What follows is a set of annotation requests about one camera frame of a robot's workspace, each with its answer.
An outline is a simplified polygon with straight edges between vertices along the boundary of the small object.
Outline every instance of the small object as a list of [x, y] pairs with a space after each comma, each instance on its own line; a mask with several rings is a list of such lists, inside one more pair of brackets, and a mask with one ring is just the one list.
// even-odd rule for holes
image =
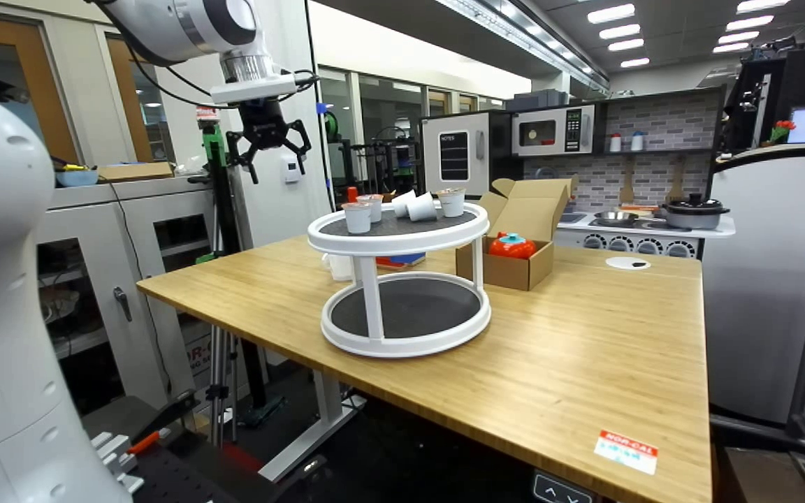
[[536, 254], [536, 244], [526, 241], [518, 233], [498, 233], [498, 237], [489, 244], [489, 254], [515, 256], [515, 259], [531, 259]]
[[67, 171], [57, 174], [62, 188], [89, 188], [99, 185], [99, 171]]
[[430, 194], [409, 201], [409, 220], [433, 220], [440, 213], [440, 201], [430, 199]]
[[644, 259], [644, 256], [610, 256], [607, 265], [610, 269], [620, 269], [620, 270], [647, 270], [647, 269], [652, 269], [652, 262]]
[[409, 205], [412, 205], [412, 201], [416, 201], [415, 189], [409, 189], [409, 194], [403, 194], [403, 195], [398, 195], [398, 199], [392, 201], [398, 219], [406, 219], [406, 215], [409, 215]]
[[352, 262], [349, 262], [349, 256], [322, 254], [322, 262], [327, 265], [329, 280], [335, 280], [335, 283], [352, 280]]
[[612, 154], [623, 150], [623, 136], [620, 136], [620, 135], [612, 135], [612, 136], [610, 136], [610, 150], [612, 150]]
[[371, 213], [371, 224], [381, 224], [384, 215], [384, 195], [381, 194], [368, 194], [368, 195], [359, 195], [360, 205], [368, 205]]
[[633, 150], [647, 150], [647, 136], [644, 135], [633, 136]]
[[348, 233], [352, 233], [352, 235], [368, 235], [371, 233], [368, 205], [360, 205], [360, 201], [345, 205], [345, 215], [348, 215]]
[[443, 189], [440, 206], [445, 219], [462, 219], [465, 215], [465, 194], [462, 189]]
[[348, 201], [359, 201], [359, 188], [355, 185], [348, 188]]

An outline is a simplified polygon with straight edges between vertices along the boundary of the refrigerator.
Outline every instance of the refrigerator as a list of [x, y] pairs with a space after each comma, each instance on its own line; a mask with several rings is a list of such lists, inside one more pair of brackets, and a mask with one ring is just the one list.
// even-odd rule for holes
[[735, 220], [705, 247], [709, 403], [782, 428], [805, 347], [805, 146], [729, 160], [709, 199]]

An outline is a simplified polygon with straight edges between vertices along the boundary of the ceiling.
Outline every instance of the ceiling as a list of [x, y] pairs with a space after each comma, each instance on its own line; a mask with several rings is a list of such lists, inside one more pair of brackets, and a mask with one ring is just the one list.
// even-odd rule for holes
[[[546, 62], [484, 31], [482, 26], [459, 18], [455, 11], [440, 5], [437, 0], [318, 0], [318, 2], [526, 79], [557, 76], [557, 69], [549, 68]], [[566, 40], [570, 40], [577, 45], [577, 54], [589, 55], [607, 76], [620, 73], [620, 62], [638, 55], [649, 55], [652, 58], [649, 68], [726, 58], [712, 55], [712, 45], [725, 33], [725, 26], [735, 19], [739, 0], [635, 0], [647, 48], [610, 54], [607, 51], [610, 41], [599, 40], [600, 27], [588, 23], [588, 11], [619, 2], [626, 0], [515, 0], [515, 5], [531, 13], [540, 26], [553, 27]], [[805, 0], [791, 0], [789, 5], [775, 9], [771, 13], [775, 23], [760, 27], [757, 41], [781, 37], [796, 37], [805, 41]]]
[[[623, 58], [649, 55], [652, 68], [669, 68], [683, 62], [729, 58], [712, 55], [712, 45], [725, 33], [726, 23], [735, 19], [739, 0], [635, 0], [638, 23], [644, 27], [647, 48], [610, 54], [600, 27], [626, 26], [607, 23], [589, 26], [588, 13], [626, 0], [526, 0], [522, 9], [536, 9], [557, 27], [563, 27], [589, 58], [607, 73], [620, 73]], [[781, 37], [805, 40], [805, 0], [791, 0], [782, 9], [771, 9], [775, 23], [760, 27], [757, 41]]]
[[440, 5], [437, 0], [318, 0], [318, 2], [526, 79], [557, 76], [557, 69], [549, 68], [546, 62], [533, 58], [531, 54], [522, 54], [518, 45], [459, 18], [455, 11]]

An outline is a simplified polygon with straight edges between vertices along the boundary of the cardboard box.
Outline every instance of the cardboard box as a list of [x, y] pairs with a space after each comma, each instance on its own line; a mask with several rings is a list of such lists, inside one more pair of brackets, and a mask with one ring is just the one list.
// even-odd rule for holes
[[805, 455], [726, 446], [726, 503], [805, 503]]
[[[531, 290], [553, 269], [553, 233], [570, 201], [570, 180], [531, 180], [531, 181], [494, 181], [498, 194], [486, 194], [482, 206], [486, 209], [491, 227], [484, 237], [484, 280], [489, 286]], [[498, 233], [521, 233], [536, 241], [536, 254], [531, 259], [511, 259], [489, 254], [489, 244]], [[455, 275], [473, 277], [471, 247], [455, 251]]]

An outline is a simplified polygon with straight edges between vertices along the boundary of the countertop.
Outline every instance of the countertop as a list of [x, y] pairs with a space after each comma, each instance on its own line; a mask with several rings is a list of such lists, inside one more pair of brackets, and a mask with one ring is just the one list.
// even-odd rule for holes
[[605, 224], [596, 224], [593, 213], [588, 213], [578, 220], [563, 220], [557, 230], [559, 233], [610, 233], [610, 235], [659, 235], [659, 237], [680, 237], [680, 241], [721, 241], [721, 237], [735, 235], [735, 220], [725, 215], [719, 219], [716, 230], [652, 230], [652, 227], [605, 227]]
[[[406, 410], [616, 501], [712, 501], [705, 287], [696, 259], [607, 265], [557, 248], [536, 290], [486, 287], [491, 325], [416, 360], [368, 360], [322, 337], [334, 283], [306, 237], [141, 283], [163, 303]], [[452, 270], [452, 251], [426, 269]], [[655, 474], [596, 455], [600, 430], [658, 446]]]

